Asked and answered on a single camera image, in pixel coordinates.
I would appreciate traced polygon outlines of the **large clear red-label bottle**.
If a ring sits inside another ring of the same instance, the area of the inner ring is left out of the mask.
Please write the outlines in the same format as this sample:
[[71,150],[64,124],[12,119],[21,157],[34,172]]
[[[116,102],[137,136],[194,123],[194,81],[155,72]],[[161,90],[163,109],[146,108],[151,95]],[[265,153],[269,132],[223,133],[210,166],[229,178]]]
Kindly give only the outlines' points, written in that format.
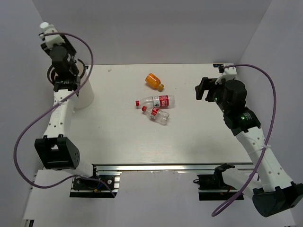
[[173,95],[149,96],[135,101],[136,108],[139,107],[158,107],[173,108],[175,106],[175,97]]

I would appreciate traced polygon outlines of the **orange juice bottle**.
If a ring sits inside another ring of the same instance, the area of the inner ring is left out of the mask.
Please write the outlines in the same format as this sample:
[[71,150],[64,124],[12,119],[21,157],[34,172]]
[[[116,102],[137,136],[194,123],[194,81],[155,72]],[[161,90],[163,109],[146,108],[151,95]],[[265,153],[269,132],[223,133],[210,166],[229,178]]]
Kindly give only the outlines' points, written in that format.
[[152,73],[148,74],[145,79],[145,82],[148,86],[160,92],[164,89],[164,85],[161,83],[160,79]]

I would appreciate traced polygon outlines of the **small clear red-label bottle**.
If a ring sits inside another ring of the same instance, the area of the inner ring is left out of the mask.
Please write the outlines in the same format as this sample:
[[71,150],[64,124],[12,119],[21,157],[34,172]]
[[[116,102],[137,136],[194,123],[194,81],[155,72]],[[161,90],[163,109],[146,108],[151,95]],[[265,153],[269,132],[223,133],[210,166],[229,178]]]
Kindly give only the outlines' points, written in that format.
[[149,117],[150,120],[162,125],[166,125],[169,119],[169,113],[157,107],[142,107],[142,112]]

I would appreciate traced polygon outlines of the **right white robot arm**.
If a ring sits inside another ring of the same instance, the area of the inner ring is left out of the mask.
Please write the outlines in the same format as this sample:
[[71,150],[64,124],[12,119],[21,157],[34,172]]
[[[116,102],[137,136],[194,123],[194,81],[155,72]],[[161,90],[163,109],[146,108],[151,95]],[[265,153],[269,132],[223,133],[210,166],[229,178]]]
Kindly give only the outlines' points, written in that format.
[[246,106],[247,90],[238,80],[202,78],[195,87],[196,99],[207,92],[206,101],[215,102],[223,113],[223,120],[236,139],[246,150],[257,169],[260,181],[248,177],[232,164],[215,168],[213,181],[218,188],[231,186],[250,199],[260,215],[270,217],[295,207],[303,198],[303,185],[295,183],[282,168],[269,145],[255,113]]

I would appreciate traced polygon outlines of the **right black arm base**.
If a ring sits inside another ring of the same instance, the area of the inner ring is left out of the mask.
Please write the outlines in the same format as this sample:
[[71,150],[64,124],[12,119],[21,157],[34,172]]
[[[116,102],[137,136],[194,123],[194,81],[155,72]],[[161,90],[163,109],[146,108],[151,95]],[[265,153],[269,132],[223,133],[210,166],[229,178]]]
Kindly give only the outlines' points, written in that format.
[[237,192],[217,176],[215,169],[218,166],[219,164],[191,165],[188,169],[196,174],[193,183],[198,187],[199,201],[226,201]]

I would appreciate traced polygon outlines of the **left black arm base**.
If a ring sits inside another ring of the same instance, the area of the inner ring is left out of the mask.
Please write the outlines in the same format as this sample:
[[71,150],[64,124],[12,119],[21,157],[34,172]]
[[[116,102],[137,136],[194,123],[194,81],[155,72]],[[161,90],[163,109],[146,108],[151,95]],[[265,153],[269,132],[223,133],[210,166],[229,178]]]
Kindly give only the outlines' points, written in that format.
[[71,198],[113,198],[119,189],[121,172],[99,171],[96,179],[103,181],[74,178],[71,184]]

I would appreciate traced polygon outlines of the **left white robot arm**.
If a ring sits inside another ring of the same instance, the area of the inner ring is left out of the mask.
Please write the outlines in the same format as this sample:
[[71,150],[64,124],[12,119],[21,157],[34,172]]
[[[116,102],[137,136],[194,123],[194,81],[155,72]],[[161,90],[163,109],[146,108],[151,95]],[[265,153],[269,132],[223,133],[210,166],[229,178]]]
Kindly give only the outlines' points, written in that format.
[[53,107],[48,126],[35,149],[46,169],[63,170],[73,175],[84,176],[84,183],[94,189],[100,177],[94,173],[92,164],[80,158],[80,151],[69,139],[71,119],[79,98],[85,96],[85,87],[90,74],[79,71],[74,59],[76,50],[63,33],[42,33],[42,49],[52,60],[48,76],[53,85]]

